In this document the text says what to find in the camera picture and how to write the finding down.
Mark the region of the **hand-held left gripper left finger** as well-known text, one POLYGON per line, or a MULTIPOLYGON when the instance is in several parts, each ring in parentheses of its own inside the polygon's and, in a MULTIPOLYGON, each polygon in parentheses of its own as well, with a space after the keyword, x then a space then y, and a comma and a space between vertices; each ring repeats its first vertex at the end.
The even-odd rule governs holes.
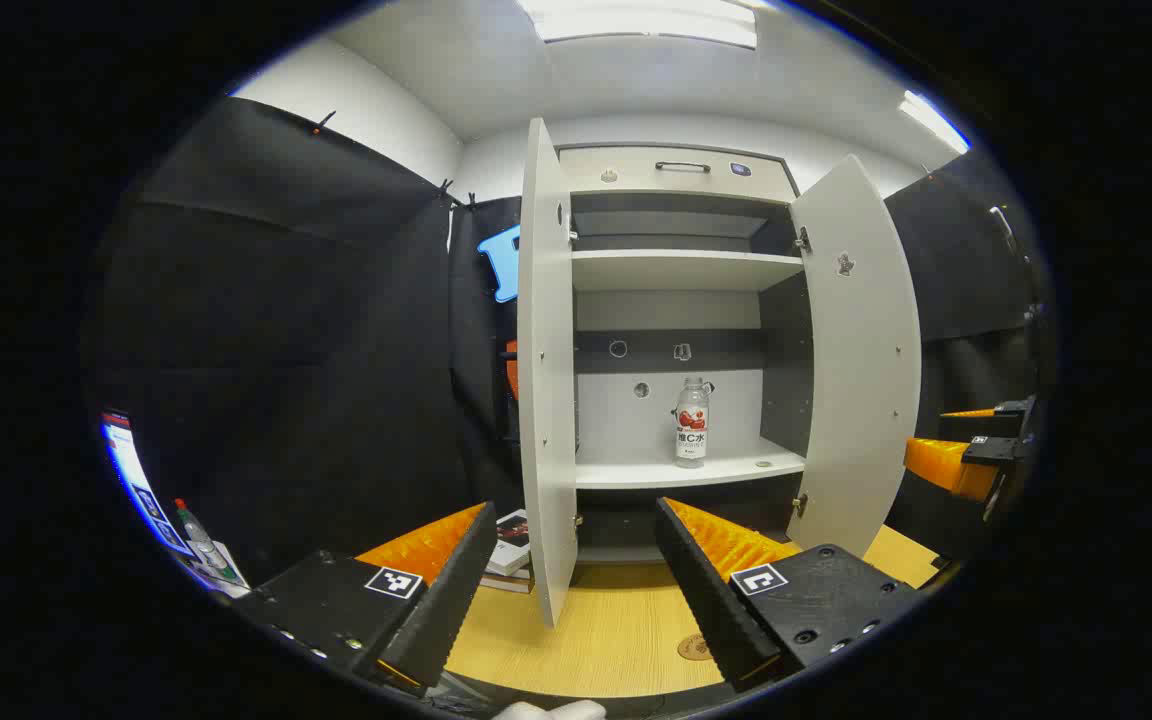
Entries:
POLYGON ((316 551, 233 607, 329 673, 420 697, 442 679, 495 543, 495 506, 477 503, 355 556, 316 551))

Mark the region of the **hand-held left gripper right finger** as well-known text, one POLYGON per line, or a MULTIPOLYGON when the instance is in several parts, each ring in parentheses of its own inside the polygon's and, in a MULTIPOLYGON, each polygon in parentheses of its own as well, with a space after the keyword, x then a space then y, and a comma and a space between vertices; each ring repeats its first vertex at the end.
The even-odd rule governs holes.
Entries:
POLYGON ((655 541, 719 673, 736 691, 867 643, 922 601, 918 589, 836 544, 791 550, 660 497, 655 541))

